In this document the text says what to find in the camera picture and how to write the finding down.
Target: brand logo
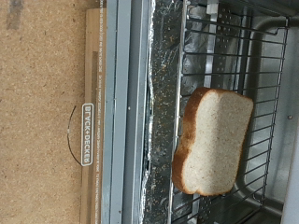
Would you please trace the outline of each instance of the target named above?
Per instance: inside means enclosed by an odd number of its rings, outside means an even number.
[[[93,163],[93,104],[82,106],[81,165]]]

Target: aluminum foil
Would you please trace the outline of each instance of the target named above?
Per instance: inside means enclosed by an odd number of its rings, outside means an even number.
[[[140,223],[166,223],[168,214],[182,1],[152,0],[149,96]]]

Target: slice of bread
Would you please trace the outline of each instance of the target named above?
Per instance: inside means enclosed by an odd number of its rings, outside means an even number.
[[[172,163],[172,180],[178,189],[205,196],[232,189],[252,108],[250,98],[233,91],[194,91]]]

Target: wire rack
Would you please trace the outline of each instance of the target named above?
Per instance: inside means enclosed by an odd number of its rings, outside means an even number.
[[[247,95],[254,111],[231,192],[187,195],[171,184],[168,223],[243,223],[263,207],[287,35],[287,18],[284,27],[263,31],[228,5],[184,2],[174,152],[184,107],[197,87]],[[280,54],[271,48],[281,48]]]

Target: cork surface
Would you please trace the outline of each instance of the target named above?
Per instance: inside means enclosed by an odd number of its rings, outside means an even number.
[[[0,223],[79,223],[85,13],[96,0],[0,5]]]

